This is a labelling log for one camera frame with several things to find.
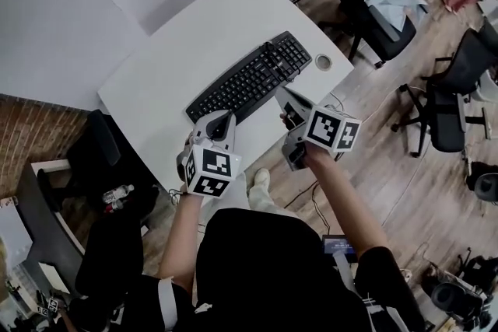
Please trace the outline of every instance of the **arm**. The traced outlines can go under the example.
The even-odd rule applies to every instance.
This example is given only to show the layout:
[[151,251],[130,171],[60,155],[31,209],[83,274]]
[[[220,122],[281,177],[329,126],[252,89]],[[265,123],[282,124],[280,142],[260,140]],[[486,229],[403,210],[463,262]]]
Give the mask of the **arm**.
[[68,330],[68,332],[78,332],[78,330],[72,324],[72,321],[69,318],[68,314],[65,312],[65,309],[60,309],[59,313],[61,314],[61,318],[64,321],[65,327]]
[[194,284],[201,204],[202,197],[190,194],[181,197],[157,273],[161,279],[173,277],[174,283],[190,295]]
[[317,177],[348,241],[360,258],[376,246],[388,247],[381,224],[363,203],[339,165],[327,151],[307,143],[306,164]]

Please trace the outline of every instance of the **sneaker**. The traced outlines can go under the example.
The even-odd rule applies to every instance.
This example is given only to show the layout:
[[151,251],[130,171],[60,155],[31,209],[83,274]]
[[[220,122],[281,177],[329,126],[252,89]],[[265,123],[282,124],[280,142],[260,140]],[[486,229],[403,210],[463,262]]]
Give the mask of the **sneaker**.
[[261,186],[268,191],[270,188],[270,172],[268,169],[261,168],[256,172],[256,176],[254,176],[254,185]]

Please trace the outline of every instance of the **brick wall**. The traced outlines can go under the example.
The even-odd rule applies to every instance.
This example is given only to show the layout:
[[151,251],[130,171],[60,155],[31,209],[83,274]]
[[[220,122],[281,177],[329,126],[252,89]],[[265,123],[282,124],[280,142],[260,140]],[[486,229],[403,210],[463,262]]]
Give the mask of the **brick wall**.
[[15,194],[24,163],[65,157],[87,111],[0,94],[0,198]]

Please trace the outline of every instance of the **wooden floor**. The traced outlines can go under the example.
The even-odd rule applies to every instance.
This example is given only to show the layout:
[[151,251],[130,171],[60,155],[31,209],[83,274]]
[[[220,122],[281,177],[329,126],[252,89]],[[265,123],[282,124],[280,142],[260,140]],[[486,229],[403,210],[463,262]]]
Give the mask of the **wooden floor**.
[[[396,59],[376,70],[374,63],[378,59],[368,46],[363,46],[353,62],[354,71],[333,91],[348,114],[365,121],[354,150],[344,155],[339,164],[384,226],[399,266],[413,271],[412,287],[421,303],[424,297],[417,289],[417,276],[428,260],[452,267],[456,256],[468,246],[484,256],[496,256],[498,251],[498,207],[478,201],[466,188],[461,156],[438,152],[428,136],[423,157],[413,159],[409,151],[417,146],[418,128],[411,126],[398,133],[390,129],[412,109],[408,95],[396,89],[404,83],[424,87],[419,77],[434,73],[434,58],[451,55],[465,30],[469,26],[479,28],[482,23],[477,7],[464,9],[456,16],[444,9],[441,0],[427,1],[430,14],[417,28],[413,42]],[[315,22],[342,18],[338,0],[303,0],[299,7]],[[333,36],[347,54],[350,39]],[[498,126],[496,106],[473,102],[466,107],[467,115],[477,115],[480,107],[486,107],[492,125]],[[498,163],[498,142],[483,139],[481,127],[469,129],[471,157]],[[270,193],[275,202],[288,206],[318,233],[326,233],[311,202],[311,192],[306,191],[315,181],[314,176],[307,169],[291,173],[280,152],[281,145],[275,144],[249,168],[248,181],[258,168],[270,169]],[[331,224],[331,233],[340,233],[326,198],[320,189],[316,194]],[[144,270],[149,274],[157,270],[173,214],[174,207],[162,195],[150,220],[151,231],[144,239]]]

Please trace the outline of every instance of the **black shirt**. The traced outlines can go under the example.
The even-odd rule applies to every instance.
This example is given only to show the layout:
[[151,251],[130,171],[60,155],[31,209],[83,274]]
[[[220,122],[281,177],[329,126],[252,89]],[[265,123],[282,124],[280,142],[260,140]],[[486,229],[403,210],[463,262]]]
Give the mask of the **black shirt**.
[[[320,236],[298,218],[217,211],[206,227],[196,271],[197,308],[210,308],[195,313],[186,291],[174,285],[175,331],[371,330],[361,298],[343,285],[323,254]],[[364,298],[396,308],[411,331],[424,330],[389,249],[362,255],[356,289]]]

